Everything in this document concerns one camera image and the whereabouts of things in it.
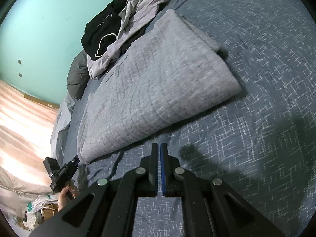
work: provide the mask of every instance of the turquoise wall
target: turquoise wall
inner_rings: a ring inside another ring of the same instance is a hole
[[[60,103],[86,23],[111,1],[17,0],[0,26],[0,79]]]

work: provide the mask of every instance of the gray sheet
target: gray sheet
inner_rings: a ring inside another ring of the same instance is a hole
[[[89,97],[78,131],[80,161],[90,163],[237,94],[219,47],[168,10]]]
[[[205,178],[222,177],[287,236],[298,236],[316,205],[313,19],[300,0],[171,0],[168,8],[225,45],[243,92],[82,166],[87,181],[80,178],[80,187],[99,177],[121,177],[150,154],[152,141],[167,142],[182,166]],[[97,84],[90,81],[84,96]],[[84,106],[77,103],[74,114]],[[75,155],[75,117],[69,129],[74,138],[66,144],[73,147],[65,154],[69,159]],[[140,199],[133,236],[184,236],[180,200]]]

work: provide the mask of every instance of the patterned bedsheet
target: patterned bedsheet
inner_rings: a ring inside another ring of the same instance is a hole
[[[80,166],[79,188],[100,177],[122,177],[150,154],[153,141],[166,142],[183,167],[206,179],[223,178],[287,236],[298,236],[316,209],[312,17],[300,0],[171,0],[156,19],[169,8],[227,48],[227,64],[243,91],[151,138]],[[64,162],[75,155],[85,99],[100,81],[90,81],[75,106]],[[184,236],[181,212],[178,198],[140,199],[133,236]]]

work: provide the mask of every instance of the plastic bag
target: plastic bag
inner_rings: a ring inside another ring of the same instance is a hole
[[[45,204],[58,203],[58,194],[41,195],[27,205],[27,213],[36,213],[40,211]]]

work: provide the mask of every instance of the gray pillow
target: gray pillow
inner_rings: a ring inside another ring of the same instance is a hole
[[[87,66],[87,53],[82,50],[73,60],[68,77],[67,89],[70,96],[80,100],[90,79]]]

